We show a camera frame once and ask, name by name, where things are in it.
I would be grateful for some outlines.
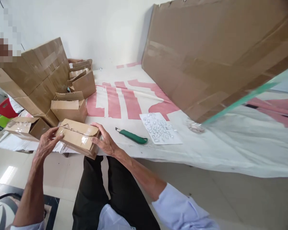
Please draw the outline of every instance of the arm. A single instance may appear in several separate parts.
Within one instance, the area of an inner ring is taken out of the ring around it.
[[[17,209],[13,226],[22,227],[37,224],[44,219],[43,165],[62,136],[55,139],[58,127],[49,129],[41,136],[40,143],[32,161],[28,181]]]
[[[102,125],[98,123],[92,123],[92,125],[98,127],[103,136],[102,141],[92,137],[92,142],[98,145],[106,154],[116,158],[132,173],[154,200],[152,205],[160,220],[169,229],[219,229],[216,222],[209,218],[209,213],[199,207],[192,198],[185,196],[131,158],[116,145]]]
[[[98,123],[92,123],[92,125],[99,128],[104,138],[103,141],[100,141],[98,138],[92,137],[92,142],[98,145],[106,154],[122,163],[138,180],[149,196],[154,201],[158,200],[159,195],[166,187],[166,182],[119,148],[102,125]]]
[[[72,64],[75,64],[77,62],[81,62],[81,61],[84,61],[83,59],[72,59],[72,58],[69,58],[67,59],[68,60],[68,63],[72,63]]]

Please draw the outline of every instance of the paper sheet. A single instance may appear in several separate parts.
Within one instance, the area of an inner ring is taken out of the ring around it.
[[[154,144],[183,144],[177,130],[161,113],[140,114],[140,118]]]

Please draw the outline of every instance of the light blue shirt sleeve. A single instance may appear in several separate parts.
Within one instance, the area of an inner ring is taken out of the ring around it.
[[[45,227],[45,222],[42,221],[38,224],[32,224],[29,226],[23,226],[23,227],[15,227],[15,226],[11,226],[11,230],[44,230]]]
[[[169,229],[219,230],[218,224],[209,217],[208,212],[169,183],[152,205]]]

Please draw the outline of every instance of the clear plastic bag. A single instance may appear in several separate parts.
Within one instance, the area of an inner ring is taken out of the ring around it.
[[[205,128],[203,127],[202,124],[196,123],[192,121],[190,118],[187,119],[187,127],[194,133],[200,134],[200,133],[205,132]]]

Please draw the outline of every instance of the cardboard box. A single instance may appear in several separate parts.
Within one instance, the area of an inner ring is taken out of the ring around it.
[[[142,68],[202,123],[288,68],[288,1],[154,5]]]
[[[101,134],[97,127],[64,119],[55,135],[58,136],[61,133],[64,134],[61,141],[66,147],[92,159],[96,158],[97,145],[92,143],[91,137],[100,137]]]
[[[51,102],[51,110],[59,121],[69,119],[85,123],[87,108],[81,91],[74,93],[56,93],[55,99]]]
[[[32,116],[57,126],[50,105],[56,92],[67,92],[70,70],[61,38],[27,50],[14,59],[15,62],[0,63],[0,88]]]
[[[74,63],[73,64],[73,69],[70,69],[70,71],[75,71],[74,68],[78,68],[78,67],[82,67],[82,69],[88,68],[90,71],[93,71],[93,60],[92,59],[88,59],[88,60],[85,60],[85,61],[82,61],[82,62]]]
[[[85,72],[85,74],[87,74],[89,72],[89,69],[88,68],[85,68],[85,69],[81,69],[81,70],[75,70],[75,71],[71,71],[69,73],[69,79],[73,79],[77,76],[79,76],[81,73]]]
[[[68,81],[68,86],[71,92],[81,91],[84,99],[96,92],[95,79],[93,72],[89,72],[83,76],[85,72]]]
[[[39,142],[41,136],[50,129],[41,118],[15,117],[9,121],[5,130],[20,139]]]
[[[50,126],[50,127],[56,127],[58,126],[59,120],[58,118],[54,115],[52,110],[49,108],[47,113],[42,113],[39,115],[36,115],[35,117],[40,117],[43,118],[44,121]]]

